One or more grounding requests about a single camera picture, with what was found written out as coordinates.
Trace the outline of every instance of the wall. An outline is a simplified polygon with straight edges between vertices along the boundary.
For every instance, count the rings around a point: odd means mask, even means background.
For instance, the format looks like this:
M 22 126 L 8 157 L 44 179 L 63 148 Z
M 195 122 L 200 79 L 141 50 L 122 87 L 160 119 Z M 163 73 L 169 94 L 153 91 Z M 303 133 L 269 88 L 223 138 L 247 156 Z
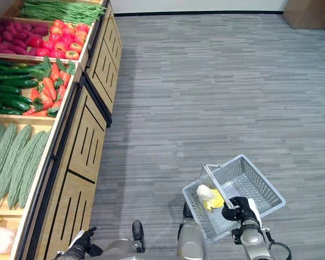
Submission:
M 288 0 L 111 0 L 115 13 L 163 11 L 283 11 Z

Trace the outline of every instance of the tomato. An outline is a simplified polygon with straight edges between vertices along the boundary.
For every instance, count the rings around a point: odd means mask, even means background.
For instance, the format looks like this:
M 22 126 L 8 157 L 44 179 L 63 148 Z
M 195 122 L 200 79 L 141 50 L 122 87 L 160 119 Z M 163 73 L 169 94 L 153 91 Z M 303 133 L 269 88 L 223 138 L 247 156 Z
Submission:
M 75 37 L 75 28 L 68 28 L 68 27 L 65 27 L 62 30 L 62 34 L 63 36 L 70 36 L 70 37 Z
M 84 38 L 84 40 L 86 40 L 87 38 L 87 32 L 86 31 L 76 31 L 75 36 L 81 36 L 82 38 Z
M 76 51 L 73 51 L 73 50 L 68 50 L 65 53 L 65 58 L 70 59 L 70 60 L 78 60 L 79 57 L 80 57 L 80 55 Z
M 49 35 L 49 40 L 52 41 L 52 42 L 58 42 L 58 41 L 60 41 L 60 39 L 61 39 L 60 34 L 51 34 L 51 35 Z
M 59 28 L 64 28 L 65 27 L 65 24 L 64 24 L 64 22 L 62 20 L 54 20 L 53 25 L 57 26 Z
M 61 37 L 61 41 L 66 43 L 67 46 L 70 46 L 70 44 L 74 42 L 74 39 L 71 38 L 70 36 L 63 36 Z
M 57 42 L 54 45 L 55 50 L 61 50 L 63 52 L 69 50 L 69 45 L 67 45 L 65 42 Z
M 47 49 L 49 51 L 54 50 L 54 45 L 55 45 L 55 42 L 53 42 L 53 41 L 45 41 L 45 42 L 43 42 L 44 49 Z
M 79 45 L 75 42 L 70 45 L 70 50 L 74 50 L 74 51 L 78 52 L 79 54 L 81 54 L 82 48 L 83 47 L 81 45 Z
M 60 34 L 60 35 L 62 35 L 63 34 L 63 32 L 62 32 L 62 30 L 58 27 L 58 26 L 52 26 L 50 29 L 49 29 L 49 31 L 50 31 L 50 34 Z
M 74 42 L 83 46 L 85 44 L 85 39 L 81 36 L 75 36 Z
M 65 59 L 65 52 L 63 52 L 62 50 L 52 50 L 50 52 L 49 57 Z
M 42 48 L 43 47 L 43 39 L 41 36 L 33 36 L 28 42 L 28 46 L 34 47 L 34 48 Z
M 80 23 L 79 25 L 77 25 L 76 30 L 85 31 L 86 33 L 88 33 L 89 32 L 89 26 L 84 24 L 84 23 Z
M 40 56 L 40 57 L 49 56 L 49 50 L 44 49 L 44 48 L 38 48 L 36 55 Z

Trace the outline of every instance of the gray carpet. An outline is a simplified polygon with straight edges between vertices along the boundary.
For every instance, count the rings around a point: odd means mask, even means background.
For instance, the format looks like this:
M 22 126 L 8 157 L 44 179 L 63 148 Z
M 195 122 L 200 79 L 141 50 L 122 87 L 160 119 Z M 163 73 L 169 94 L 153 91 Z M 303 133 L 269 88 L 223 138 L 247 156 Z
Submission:
M 129 236 L 140 219 L 147 250 L 174 252 L 181 189 L 203 164 L 242 153 L 287 200 L 263 219 L 274 238 L 293 259 L 325 260 L 325 31 L 279 15 L 116 21 L 123 52 L 94 243 Z M 207 249 L 210 260 L 245 259 L 230 237 Z

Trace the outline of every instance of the gray plastic basket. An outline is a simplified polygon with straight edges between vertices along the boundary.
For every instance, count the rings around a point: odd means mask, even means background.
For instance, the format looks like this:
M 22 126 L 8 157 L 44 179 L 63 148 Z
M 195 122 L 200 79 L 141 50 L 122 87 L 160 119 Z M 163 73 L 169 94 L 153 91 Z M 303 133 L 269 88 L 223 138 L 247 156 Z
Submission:
M 222 208 L 205 210 L 196 193 L 201 184 L 218 189 L 229 207 L 233 207 L 229 199 L 235 196 L 254 199 L 261 217 L 285 205 L 282 195 L 246 156 L 240 154 L 224 165 L 205 165 L 200 178 L 183 188 L 183 195 L 207 243 L 227 236 L 238 223 L 223 218 Z

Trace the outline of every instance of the basket handle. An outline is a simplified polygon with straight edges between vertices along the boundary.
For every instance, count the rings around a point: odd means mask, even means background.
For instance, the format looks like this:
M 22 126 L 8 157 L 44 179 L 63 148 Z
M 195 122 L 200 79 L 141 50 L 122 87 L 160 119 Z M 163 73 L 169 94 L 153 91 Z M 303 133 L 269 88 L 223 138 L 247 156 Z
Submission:
M 217 181 L 216 177 L 213 175 L 213 173 L 211 172 L 209 167 L 221 168 L 223 166 L 220 165 L 220 164 L 206 164 L 206 165 L 203 166 L 203 168 L 205 169 L 205 171 L 207 172 L 207 175 L 211 178 L 211 180 L 215 184 L 215 186 L 216 186 L 217 190 L 219 191 L 219 193 L 222 195 L 227 207 L 230 208 L 230 209 L 234 209 L 235 208 L 234 205 L 231 203 L 231 201 L 225 195 L 225 192 L 221 188 L 219 182 Z

